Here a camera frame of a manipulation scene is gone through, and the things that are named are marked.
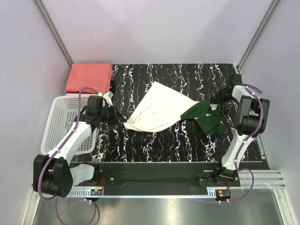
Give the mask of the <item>white and green raglan t-shirt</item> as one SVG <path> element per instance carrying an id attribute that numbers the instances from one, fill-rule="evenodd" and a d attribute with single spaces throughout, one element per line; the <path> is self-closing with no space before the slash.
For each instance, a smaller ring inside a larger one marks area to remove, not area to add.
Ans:
<path id="1" fill-rule="evenodd" d="M 188 119 L 194 119 L 207 135 L 225 134 L 220 106 L 209 100 L 194 101 L 154 82 L 124 126 L 134 131 L 155 133 Z"/>

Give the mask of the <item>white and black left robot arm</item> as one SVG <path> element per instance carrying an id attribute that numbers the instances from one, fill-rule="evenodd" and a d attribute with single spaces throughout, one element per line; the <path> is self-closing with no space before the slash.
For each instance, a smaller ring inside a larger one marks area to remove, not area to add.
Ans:
<path id="1" fill-rule="evenodd" d="M 48 152 L 35 157 L 33 189 L 42 199 L 66 197 L 72 187 L 83 182 L 95 186 L 101 181 L 101 171 L 95 163 L 70 167 L 74 155 L 83 142 L 101 124 L 124 123 L 126 119 L 112 103 L 112 93 L 89 95 L 86 106 L 78 106 L 77 115 L 66 135 Z"/>

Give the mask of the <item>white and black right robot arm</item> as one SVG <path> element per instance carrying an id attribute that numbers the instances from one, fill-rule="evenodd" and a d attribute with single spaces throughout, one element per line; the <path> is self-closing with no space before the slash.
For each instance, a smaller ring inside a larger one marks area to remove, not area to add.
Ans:
<path id="1" fill-rule="evenodd" d="M 239 164 L 245 151 L 266 129 L 270 100 L 258 97 L 257 93 L 262 94 L 262 91 L 243 84 L 241 75 L 233 74 L 229 76 L 229 84 L 210 99 L 219 105 L 234 99 L 238 102 L 233 120 L 233 140 L 209 178 L 217 186 L 226 186 L 239 180 Z"/>

